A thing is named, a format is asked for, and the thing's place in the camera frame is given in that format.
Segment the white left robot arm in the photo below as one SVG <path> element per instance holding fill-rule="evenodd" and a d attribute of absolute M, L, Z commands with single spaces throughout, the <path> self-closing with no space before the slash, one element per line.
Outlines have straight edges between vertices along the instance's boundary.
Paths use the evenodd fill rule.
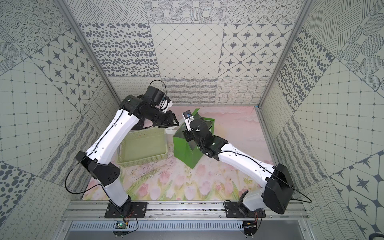
<path fill-rule="evenodd" d="M 111 163 L 112 156 L 140 120 L 149 120 L 157 128 L 178 126 L 176 115 L 169 110 L 172 105 L 169 97 L 127 96 L 98 140 L 76 155 L 76 160 L 99 181 L 110 203 L 121 212 L 129 209 L 131 198 L 119 180 L 121 170 Z"/>

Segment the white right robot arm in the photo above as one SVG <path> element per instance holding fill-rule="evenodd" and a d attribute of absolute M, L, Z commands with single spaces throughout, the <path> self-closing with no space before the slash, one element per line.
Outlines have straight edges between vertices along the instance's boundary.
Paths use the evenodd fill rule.
<path fill-rule="evenodd" d="M 243 153 L 224 138 L 213 135 L 203 119 L 190 117 L 185 119 L 185 124 L 186 140 L 194 141 L 205 156 L 236 168 L 261 186 L 241 197 L 241 207 L 248 211 L 268 208 L 280 215 L 285 213 L 295 191 L 286 166 L 264 163 Z"/>

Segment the green insulated delivery bag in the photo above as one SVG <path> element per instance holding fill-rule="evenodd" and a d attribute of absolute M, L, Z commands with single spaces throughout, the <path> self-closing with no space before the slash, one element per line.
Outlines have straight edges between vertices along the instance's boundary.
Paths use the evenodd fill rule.
<path fill-rule="evenodd" d="M 215 120 L 210 118 L 201 117 L 198 113 L 199 109 L 195 109 L 192 113 L 194 120 L 209 120 L 213 122 L 211 133 L 214 133 Z M 194 141 L 187 142 L 184 138 L 184 130 L 186 130 L 185 120 L 183 117 L 183 124 L 179 127 L 173 135 L 174 143 L 174 156 L 182 161 L 185 165 L 193 169 L 199 160 L 202 158 L 203 153 Z"/>

